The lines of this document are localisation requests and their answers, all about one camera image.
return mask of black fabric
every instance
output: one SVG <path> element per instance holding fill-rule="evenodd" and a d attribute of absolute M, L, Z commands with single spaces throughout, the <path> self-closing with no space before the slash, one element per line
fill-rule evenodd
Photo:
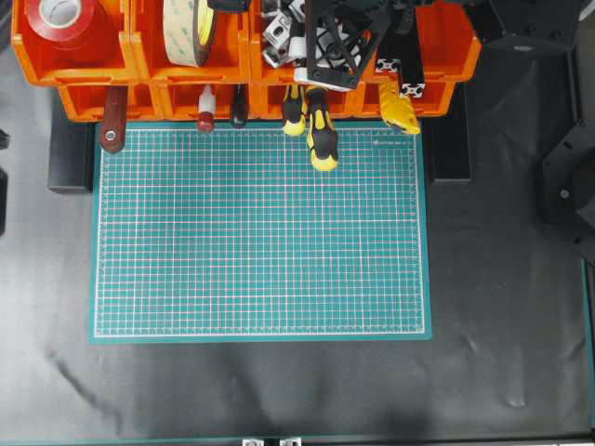
<path fill-rule="evenodd" d="M 485 51 L 469 83 L 474 181 L 428 187 L 431 341 L 97 347 L 92 197 L 46 190 L 49 95 L 0 54 L 0 441 L 587 434 L 580 263 L 532 177 L 567 115 L 552 66 Z"/>

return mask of orange parts bin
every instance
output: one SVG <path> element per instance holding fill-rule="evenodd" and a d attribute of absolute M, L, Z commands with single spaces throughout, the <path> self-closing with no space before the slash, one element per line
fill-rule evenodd
<path fill-rule="evenodd" d="M 12 44 L 27 80 L 33 85 L 124 85 L 139 79 L 130 45 L 130 1 L 100 0 L 111 27 L 105 41 L 115 46 L 109 57 L 97 63 L 77 62 L 35 33 L 26 17 L 27 0 L 14 0 Z"/>
<path fill-rule="evenodd" d="M 103 119 L 108 85 L 68 85 L 58 88 L 66 115 L 71 121 L 88 123 Z M 128 86 L 128 121 L 162 121 L 159 92 L 146 84 Z"/>
<path fill-rule="evenodd" d="M 216 98 L 215 119 L 229 119 L 231 99 L 235 85 L 214 84 L 213 93 Z M 201 84 L 170 84 L 157 88 L 163 106 L 165 119 L 169 121 L 196 121 L 198 118 L 198 98 L 203 93 L 205 85 Z M 248 106 L 250 119 L 257 117 L 253 109 L 253 92 L 248 87 Z"/>
<path fill-rule="evenodd" d="M 183 67 L 167 58 L 163 8 L 163 0 L 131 0 L 131 41 L 140 80 L 161 85 L 249 82 L 247 14 L 218 14 L 206 64 Z"/>
<path fill-rule="evenodd" d="M 273 69 L 262 58 L 266 44 L 261 0 L 253 0 L 245 14 L 218 14 L 203 67 L 178 66 L 167 59 L 163 0 L 98 0 L 113 25 L 110 33 L 117 34 L 112 39 L 117 48 L 97 64 L 64 58 L 40 38 L 25 17 L 28 1 L 14 0 L 13 45 L 27 79 L 34 85 L 57 86 L 74 121 L 102 119 L 109 85 L 130 85 L 131 121 L 195 120 L 205 84 L 214 85 L 217 119 L 229 118 L 235 84 L 247 84 L 250 119 L 281 119 L 285 87 L 293 82 L 294 68 L 288 64 Z M 456 83 L 473 75 L 481 45 L 461 6 L 436 0 L 416 11 L 426 88 L 423 97 L 412 102 L 418 116 L 440 116 L 448 112 Z M 367 66 L 357 89 L 329 92 L 334 118 L 379 117 L 377 84 L 396 80 L 394 74 L 376 73 L 375 61 Z"/>

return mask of yellow screwdriver handle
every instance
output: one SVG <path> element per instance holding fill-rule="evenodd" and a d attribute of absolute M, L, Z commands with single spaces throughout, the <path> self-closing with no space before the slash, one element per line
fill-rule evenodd
<path fill-rule="evenodd" d="M 396 82 L 378 84 L 380 96 L 380 116 L 389 127 L 401 129 L 409 135 L 420 132 L 416 112 L 408 96 L 402 96 Z"/>
<path fill-rule="evenodd" d="M 308 148 L 311 152 L 312 165 L 316 170 L 329 172 L 338 165 L 338 134 L 328 110 L 326 88 L 309 86 L 306 90 L 306 98 L 310 103 Z"/>
<path fill-rule="evenodd" d="M 298 84 L 288 85 L 285 90 L 283 106 L 283 131 L 290 137 L 297 137 L 306 129 L 308 104 L 304 99 L 304 87 Z"/>

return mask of white bottle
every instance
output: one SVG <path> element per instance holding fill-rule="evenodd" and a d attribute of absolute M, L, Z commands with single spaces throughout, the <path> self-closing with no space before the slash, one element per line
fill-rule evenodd
<path fill-rule="evenodd" d="M 198 120 L 196 126 L 203 133 L 211 133 L 215 129 L 215 95 L 211 85 L 205 85 L 198 98 Z"/>

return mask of grid lines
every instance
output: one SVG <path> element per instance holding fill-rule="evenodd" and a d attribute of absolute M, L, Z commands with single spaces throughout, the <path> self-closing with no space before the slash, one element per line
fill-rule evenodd
<path fill-rule="evenodd" d="M 130 125 L 96 166 L 91 338 L 429 335 L 420 144 L 338 132 L 326 174 L 276 126 Z"/>

